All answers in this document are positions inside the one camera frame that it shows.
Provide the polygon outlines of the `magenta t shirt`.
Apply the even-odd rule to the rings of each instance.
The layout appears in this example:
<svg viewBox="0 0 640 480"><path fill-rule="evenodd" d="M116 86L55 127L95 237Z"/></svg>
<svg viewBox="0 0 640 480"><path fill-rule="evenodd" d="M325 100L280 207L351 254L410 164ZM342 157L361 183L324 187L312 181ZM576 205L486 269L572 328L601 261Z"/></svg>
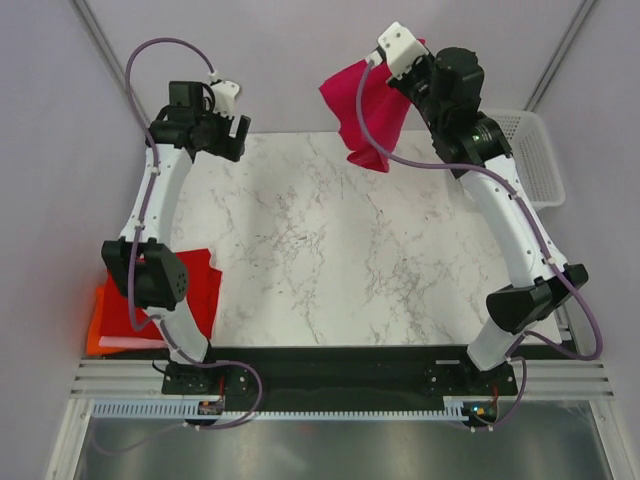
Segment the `magenta t shirt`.
<svg viewBox="0 0 640 480"><path fill-rule="evenodd" d="M387 173L389 158L381 154L361 131L356 109L356 95L365 72L361 60L334 74L319 87L329 110L339 121L338 134L349 150L347 161L364 169ZM362 114L373 139L386 151L392 152L398 143L411 103L391 88L391 76L385 65L372 69L364 84Z"/></svg>

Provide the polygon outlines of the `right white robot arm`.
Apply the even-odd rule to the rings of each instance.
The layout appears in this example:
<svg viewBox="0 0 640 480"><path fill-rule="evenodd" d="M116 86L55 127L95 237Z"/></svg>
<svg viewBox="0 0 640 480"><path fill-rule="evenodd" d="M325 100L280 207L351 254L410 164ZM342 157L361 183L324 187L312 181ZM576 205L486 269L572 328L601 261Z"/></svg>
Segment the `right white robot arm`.
<svg viewBox="0 0 640 480"><path fill-rule="evenodd" d="M432 54L417 45L388 66L390 86L418 110L437 156L479 207L506 264L509 283L488 295L489 318L457 371L465 391L481 393L527 328L574 297L589 275L549 238L522 187L511 145L481 111L484 71L476 54L459 47Z"/></svg>

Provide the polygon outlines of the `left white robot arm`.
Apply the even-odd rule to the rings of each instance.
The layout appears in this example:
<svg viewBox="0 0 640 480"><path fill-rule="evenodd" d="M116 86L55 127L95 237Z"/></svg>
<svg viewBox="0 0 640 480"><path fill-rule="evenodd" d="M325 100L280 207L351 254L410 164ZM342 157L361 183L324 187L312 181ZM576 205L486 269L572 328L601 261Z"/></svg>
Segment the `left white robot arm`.
<svg viewBox="0 0 640 480"><path fill-rule="evenodd" d="M197 154L237 162L244 153L251 120L235 114L240 93L231 80L170 82L167 105L145 127L144 172L131 215L118 238L101 248L133 330L144 327L136 319L142 310L168 345L165 395L212 394L220 378L218 367L207 361L209 337L187 302L192 283L187 267L169 241L180 191Z"/></svg>

